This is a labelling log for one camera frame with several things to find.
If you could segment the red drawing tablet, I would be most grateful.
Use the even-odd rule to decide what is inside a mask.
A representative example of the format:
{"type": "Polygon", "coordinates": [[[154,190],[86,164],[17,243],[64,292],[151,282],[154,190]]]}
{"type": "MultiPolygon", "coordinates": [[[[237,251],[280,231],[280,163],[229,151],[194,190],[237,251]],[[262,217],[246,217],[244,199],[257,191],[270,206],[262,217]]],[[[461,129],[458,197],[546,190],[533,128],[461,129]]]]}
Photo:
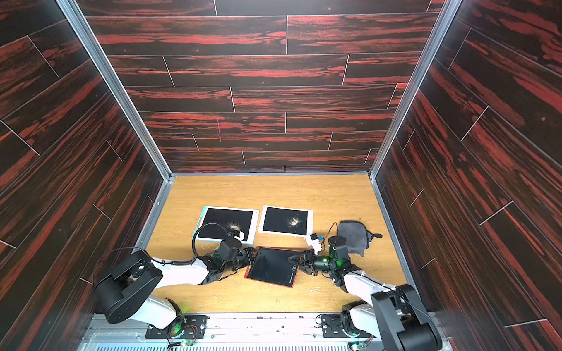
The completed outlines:
{"type": "Polygon", "coordinates": [[[250,266],[244,277],[286,288],[294,286],[297,266],[289,258],[298,254],[295,250],[259,247],[259,258],[250,266]]]}

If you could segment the grey microfibre cloth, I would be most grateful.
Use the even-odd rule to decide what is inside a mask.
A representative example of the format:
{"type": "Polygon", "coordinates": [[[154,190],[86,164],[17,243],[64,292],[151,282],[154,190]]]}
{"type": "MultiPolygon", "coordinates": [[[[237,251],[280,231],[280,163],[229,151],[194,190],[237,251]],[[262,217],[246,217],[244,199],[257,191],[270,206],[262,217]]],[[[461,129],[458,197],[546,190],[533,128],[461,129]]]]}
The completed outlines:
{"type": "Polygon", "coordinates": [[[359,254],[364,257],[364,251],[368,250],[374,238],[383,238],[380,233],[372,233],[359,221],[343,220],[338,227],[338,235],[346,239],[346,245],[350,254],[359,254]]]}

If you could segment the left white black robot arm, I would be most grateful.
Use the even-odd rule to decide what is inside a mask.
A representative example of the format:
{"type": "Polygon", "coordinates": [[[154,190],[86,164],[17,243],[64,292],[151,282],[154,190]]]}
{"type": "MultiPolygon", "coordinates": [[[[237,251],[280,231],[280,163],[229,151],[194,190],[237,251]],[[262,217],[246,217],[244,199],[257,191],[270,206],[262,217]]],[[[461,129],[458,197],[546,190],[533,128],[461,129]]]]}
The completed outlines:
{"type": "Polygon", "coordinates": [[[215,251],[188,261],[158,260],[139,250],[96,282],[94,292],[108,323],[136,320],[166,329],[179,321],[182,312],[170,299],[155,297],[155,290],[219,282],[257,262],[259,255],[236,238],[227,238],[215,251]]]}

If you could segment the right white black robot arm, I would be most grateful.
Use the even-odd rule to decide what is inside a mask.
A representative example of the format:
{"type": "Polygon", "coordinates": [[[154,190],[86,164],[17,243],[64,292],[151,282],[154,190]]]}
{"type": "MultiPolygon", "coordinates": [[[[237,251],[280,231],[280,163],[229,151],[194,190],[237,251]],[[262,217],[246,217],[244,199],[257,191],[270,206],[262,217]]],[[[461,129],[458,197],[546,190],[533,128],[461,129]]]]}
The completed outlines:
{"type": "Polygon", "coordinates": [[[418,292],[411,285],[388,285],[369,276],[351,262],[351,254],[362,254],[368,243],[341,235],[328,239],[329,254],[311,249],[289,257],[300,271],[326,274],[344,292],[360,298],[342,307],[339,317],[322,325],[328,331],[355,337],[370,337],[385,350],[441,350],[443,341],[418,292]]]}

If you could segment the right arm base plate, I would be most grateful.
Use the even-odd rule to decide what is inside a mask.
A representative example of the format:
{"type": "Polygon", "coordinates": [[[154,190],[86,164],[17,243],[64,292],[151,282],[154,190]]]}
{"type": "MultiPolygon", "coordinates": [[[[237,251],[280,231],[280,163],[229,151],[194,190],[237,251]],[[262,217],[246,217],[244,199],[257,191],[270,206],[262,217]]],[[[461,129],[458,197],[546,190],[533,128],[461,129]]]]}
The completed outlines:
{"type": "Polygon", "coordinates": [[[339,314],[319,314],[316,323],[321,327],[323,338],[325,339],[354,339],[355,333],[347,332],[344,329],[342,318],[339,314]]]}

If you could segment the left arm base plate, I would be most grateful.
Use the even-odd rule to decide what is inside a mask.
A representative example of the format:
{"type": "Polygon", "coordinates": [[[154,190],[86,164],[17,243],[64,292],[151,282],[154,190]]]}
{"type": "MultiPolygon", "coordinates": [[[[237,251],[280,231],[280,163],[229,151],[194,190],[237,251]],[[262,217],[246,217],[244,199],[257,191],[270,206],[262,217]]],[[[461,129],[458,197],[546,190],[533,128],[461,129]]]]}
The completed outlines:
{"type": "Polygon", "coordinates": [[[177,317],[164,329],[149,325],[145,338],[148,340],[196,340],[203,339],[209,317],[204,314],[185,314],[177,317]]]}

